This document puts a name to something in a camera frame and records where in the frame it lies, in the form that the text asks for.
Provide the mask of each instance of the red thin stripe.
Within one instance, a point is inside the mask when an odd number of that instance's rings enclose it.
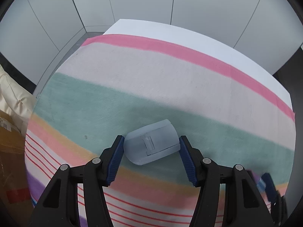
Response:
[[[28,143],[28,141],[26,141],[26,143],[32,148],[32,149],[34,149],[38,154],[40,154],[55,170],[57,170],[57,168],[55,168],[54,166],[53,166],[53,164],[51,164],[37,149],[35,149],[32,145],[30,145],[29,143]]]
[[[109,203],[109,202],[106,202],[106,203],[107,203],[108,205],[111,205],[111,206],[113,206],[113,207],[116,207],[116,208],[118,208],[118,209],[120,209],[120,210],[129,212],[129,213],[132,213],[132,214],[141,216],[141,217],[145,217],[145,218],[149,218],[149,219],[154,219],[154,220],[159,220],[159,221],[164,221],[164,222],[169,222],[169,223],[188,224],[188,225],[190,224],[189,222],[177,222],[177,221],[172,221],[172,220],[164,220],[164,219],[160,219],[160,218],[152,218],[152,217],[145,216],[145,215],[141,215],[141,214],[138,214],[138,213],[135,213],[135,212],[132,212],[132,211],[128,211],[128,210],[126,210],[126,209],[123,209],[123,208],[121,208],[121,207],[118,207],[118,206],[116,206],[116,205],[114,205],[114,204],[111,204],[111,203]]]
[[[28,134],[26,134],[34,143],[36,143],[40,148],[42,148],[58,165],[61,165],[53,156],[51,156],[39,143],[37,143],[34,139],[32,139]]]
[[[31,155],[32,156],[34,156],[36,159],[38,159],[53,175],[54,175],[54,173],[37,157],[37,156],[35,156],[31,151],[29,151],[30,153],[31,153]],[[53,166],[53,164],[51,164],[39,151],[37,151],[53,168],[55,168],[54,166]]]
[[[43,171],[44,173],[45,173],[45,175],[47,175],[48,177],[49,177],[49,179],[51,179],[51,177],[36,163],[36,162],[34,162],[30,157],[28,157],[28,155],[26,154],[26,152],[24,152],[24,154],[26,155],[26,157],[31,161],[31,162],[33,162],[37,167],[39,167],[40,168],[40,170],[41,171]]]
[[[26,152],[24,151],[24,154],[26,155],[26,157],[31,161],[33,162],[37,167],[40,168],[41,171],[43,171],[45,173],[45,175],[47,175],[49,177],[49,179],[51,179],[51,177],[36,163],[34,162],[30,157],[28,157],[28,155],[26,154]]]
[[[56,161],[44,148],[42,148],[54,161]],[[37,157],[37,156],[35,156],[31,151],[29,151],[36,159],[38,159],[53,175],[54,175],[54,173]],[[53,168],[55,168],[40,152],[38,152]],[[49,175],[39,166],[39,165],[37,165],[33,160],[31,160],[31,162],[33,162],[36,166],[38,166],[48,177],[49,177]],[[124,201],[124,200],[121,200],[121,199],[118,199],[118,198],[116,198],[116,197],[114,197],[114,196],[112,196],[112,195],[110,195],[110,194],[108,194],[108,193],[105,193],[104,192],[104,194],[105,195],[108,195],[109,197],[111,197],[111,198],[113,198],[113,199],[115,199],[115,200],[118,200],[118,201],[120,201],[120,202],[123,202],[123,203],[125,203],[125,204],[128,204],[128,205],[131,205],[131,206],[134,206],[134,207],[137,207],[137,208],[141,208],[141,209],[143,209],[143,210],[147,210],[147,211],[152,211],[152,212],[156,212],[156,213],[160,213],[160,214],[166,214],[166,215],[172,215],[172,216],[179,216],[179,217],[192,217],[191,215],[182,215],[182,214],[174,214],[174,213],[168,213],[168,212],[162,212],[162,211],[157,211],[157,210],[152,210],[152,209],[149,209],[149,208],[144,208],[144,207],[141,207],[141,206],[138,206],[138,205],[134,205],[134,204],[132,204],[132,203],[130,203],[130,202],[126,202],[126,201]],[[138,216],[142,216],[142,217],[145,217],[145,218],[150,218],[150,219],[154,219],[154,220],[159,220],[159,221],[165,221],[165,222],[171,222],[171,223],[179,223],[179,224],[189,224],[189,223],[187,223],[187,222],[176,222],[176,221],[170,221],[170,220],[162,220],[162,219],[158,219],[158,218],[152,218],[152,217],[148,217],[148,216],[144,216],[144,215],[141,215],[141,214],[138,214],[138,213],[135,213],[135,212],[131,212],[131,211],[128,211],[128,210],[126,210],[126,209],[123,209],[123,208],[120,208],[120,207],[117,207],[117,206],[115,206],[115,205],[113,205],[113,204],[111,204],[111,203],[109,203],[109,202],[107,202],[107,204],[109,204],[109,205],[112,205],[112,206],[114,206],[114,207],[116,207],[116,208],[118,208],[118,209],[121,209],[121,210],[123,210],[123,211],[126,211],[126,212],[129,212],[129,213],[132,213],[132,214],[135,214],[135,215],[138,215]]]
[[[120,223],[120,224],[124,224],[124,225],[126,225],[126,226],[137,227],[137,226],[134,226],[134,225],[129,225],[129,224],[123,223],[123,222],[121,222],[121,221],[119,221],[119,220],[116,220],[116,219],[114,219],[114,218],[112,218],[112,220],[114,220],[114,221],[116,221],[116,222],[118,222],[118,223]]]
[[[117,214],[114,211],[109,211],[109,212],[112,213],[112,214],[115,214],[115,215],[117,215],[119,217],[126,218],[128,220],[131,220],[131,221],[134,221],[134,222],[137,222],[137,223],[140,223],[140,224],[151,225],[151,226],[156,226],[156,227],[166,227],[166,226],[163,226],[163,225],[153,225],[153,224],[145,223],[145,222],[142,222],[142,221],[139,221],[139,220],[135,220],[135,219],[132,219],[132,218],[128,218],[128,217],[125,217],[123,215]]]
[[[26,148],[26,150],[32,155],[32,156],[34,156],[37,160],[39,160],[45,167],[46,167],[46,169],[48,169],[49,171],[50,171],[50,173],[51,174],[53,174],[54,175],[54,173],[36,156],[36,155],[34,155],[31,151],[29,151],[28,150],[28,148],[26,147],[26,146],[24,146],[25,148]]]
[[[131,206],[135,206],[137,208],[141,208],[141,209],[144,209],[144,210],[147,210],[147,211],[153,211],[153,212],[156,212],[156,213],[161,213],[161,214],[166,214],[166,215],[172,215],[172,216],[179,216],[179,217],[190,217],[190,218],[192,217],[192,215],[174,214],[174,213],[169,213],[169,212],[163,212],[163,211],[157,211],[157,210],[148,209],[148,208],[145,208],[145,207],[142,207],[142,206],[138,206],[138,205],[126,202],[124,200],[118,199],[118,198],[116,198],[116,197],[114,197],[114,196],[112,196],[112,195],[110,195],[108,193],[104,192],[104,194],[108,195],[109,197],[112,197],[115,200],[121,201],[121,202],[123,202],[125,204],[131,205]]]

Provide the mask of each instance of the translucent plastic object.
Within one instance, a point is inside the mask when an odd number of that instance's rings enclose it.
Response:
[[[178,134],[169,120],[134,130],[124,140],[124,154],[136,165],[144,165],[179,150]]]

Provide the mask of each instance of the pink stripe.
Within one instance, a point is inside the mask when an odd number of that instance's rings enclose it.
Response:
[[[89,45],[91,43],[105,43],[120,47],[155,51],[203,66],[223,76],[229,77],[260,94],[294,121],[294,112],[292,109],[275,93],[237,68],[204,53],[157,39],[121,34],[109,34],[89,38],[82,44],[82,46]]]
[[[34,163],[34,164],[35,164],[40,170],[42,170],[49,178],[51,178],[51,177],[54,175],[54,173],[53,173],[53,172],[45,165],[45,163],[43,163],[36,155],[34,155],[32,152],[30,152],[30,153],[31,153],[31,155],[32,155],[33,157],[35,157],[37,160],[39,160],[39,162],[42,163],[42,164],[50,171],[51,176],[49,176],[49,175],[48,175],[48,174],[47,174],[47,173],[46,173],[38,164],[36,164],[31,158],[29,158],[26,152],[25,152],[25,155],[31,160],[32,163]],[[54,167],[54,166],[53,166],[45,157],[43,157],[43,158],[44,158],[52,167]],[[115,200],[118,200],[118,201],[120,201],[120,202],[126,203],[126,204],[131,205],[131,206],[135,206],[135,207],[137,207],[137,208],[141,208],[141,209],[144,209],[144,210],[147,210],[147,211],[153,211],[153,212],[157,212],[157,213],[161,213],[161,214],[173,215],[173,216],[179,216],[179,217],[191,217],[191,215],[172,214],[172,213],[166,213],[166,212],[162,212],[162,211],[156,211],[156,210],[144,208],[144,207],[141,207],[141,206],[134,205],[134,204],[131,204],[131,203],[129,203],[129,202],[123,201],[123,200],[121,200],[121,199],[118,199],[118,198],[116,198],[116,197],[114,197],[114,196],[112,196],[112,195],[110,195],[110,194],[108,194],[108,193],[105,193],[105,192],[104,192],[104,194],[107,195],[107,196],[109,196],[109,197],[111,197],[111,198],[113,198],[113,199],[115,199]],[[119,209],[121,209],[121,210],[124,210],[124,211],[126,211],[126,212],[130,212],[130,211],[128,211],[128,210],[126,210],[126,209],[123,209],[123,208],[120,208],[120,207],[118,207],[118,206],[116,206],[116,205],[114,205],[114,204],[112,204],[112,203],[108,203],[108,204],[110,204],[110,205],[112,205],[112,206],[114,206],[114,207],[117,207],[117,208],[119,208]],[[184,224],[184,223],[185,223],[185,224],[187,224],[186,222],[176,222],[176,221],[169,221],[169,220],[156,219],[156,218],[151,218],[151,217],[145,216],[145,215],[140,215],[140,216],[146,217],[146,218],[150,218],[150,219],[165,221],[165,222],[173,222],[173,223],[180,223],[180,224]]]
[[[63,146],[60,142],[57,141],[57,139],[47,133],[43,129],[43,127],[41,127],[35,121],[29,120],[28,130],[30,130],[33,134],[39,137],[46,144],[47,147],[54,151],[54,153],[56,153],[57,155],[60,154],[60,157],[68,164],[72,166],[80,166],[87,163],[87,160],[73,153],[72,148],[68,149]]]
[[[161,189],[155,189],[152,186],[142,184],[138,181],[127,179],[117,174],[111,188],[129,195],[136,199],[152,202],[161,206],[168,206],[180,209],[194,210],[199,193],[195,196],[186,196],[179,192],[165,192]]]

